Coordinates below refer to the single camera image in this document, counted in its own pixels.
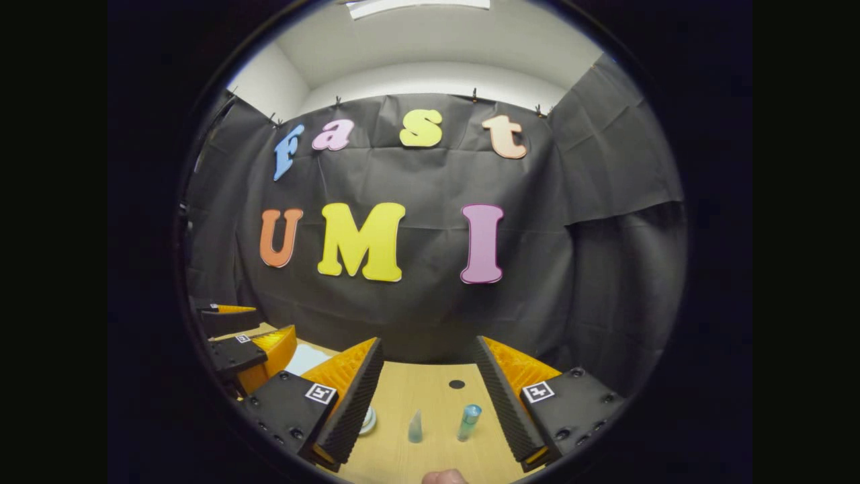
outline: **small bottle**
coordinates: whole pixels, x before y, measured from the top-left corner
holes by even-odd
[[[460,422],[460,430],[457,431],[457,440],[460,442],[469,440],[480,416],[481,408],[477,405],[467,405],[463,409],[463,420]]]
[[[421,410],[415,412],[415,416],[409,421],[409,442],[418,444],[424,438],[424,431],[421,429]]]

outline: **letter m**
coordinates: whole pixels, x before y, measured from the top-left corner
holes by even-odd
[[[367,255],[367,264],[361,273],[373,281],[400,281],[402,272],[397,267],[397,225],[406,214],[398,203],[380,203],[367,215],[361,230],[355,226],[352,212],[346,203],[330,203],[322,208],[325,217],[325,242],[322,261],[316,265],[320,274],[339,276],[343,271],[337,262],[340,250],[347,273],[355,276],[361,261]]]

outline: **wooden table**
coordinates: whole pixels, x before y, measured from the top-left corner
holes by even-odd
[[[248,336],[273,331],[269,325],[245,332]],[[337,351],[299,340],[329,355]],[[465,386],[451,388],[451,380]],[[457,440],[463,408],[481,407],[483,413],[466,442]],[[475,364],[425,365],[385,362],[371,406],[377,423],[359,436],[336,475],[357,484],[419,484],[427,472],[457,468],[472,484],[516,481],[528,474],[513,460],[499,419]],[[409,421],[421,409],[424,440],[407,439]]]

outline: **white wall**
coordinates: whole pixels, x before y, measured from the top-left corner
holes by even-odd
[[[308,84],[277,43],[272,42],[230,81],[227,88],[274,120],[296,117],[308,96]]]
[[[543,79],[488,65],[460,62],[398,64],[323,84],[307,96],[295,115],[331,106],[335,103],[335,96],[340,96],[342,102],[386,94],[428,92],[471,96],[473,88],[478,88],[478,97],[526,109],[535,109],[540,104],[544,113],[568,91]]]

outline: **white paper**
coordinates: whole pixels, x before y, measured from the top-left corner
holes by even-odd
[[[292,360],[290,360],[290,364],[286,365],[285,370],[294,375],[301,376],[305,371],[329,358],[331,357],[322,351],[314,350],[307,344],[300,344],[296,347],[296,352],[292,355]]]

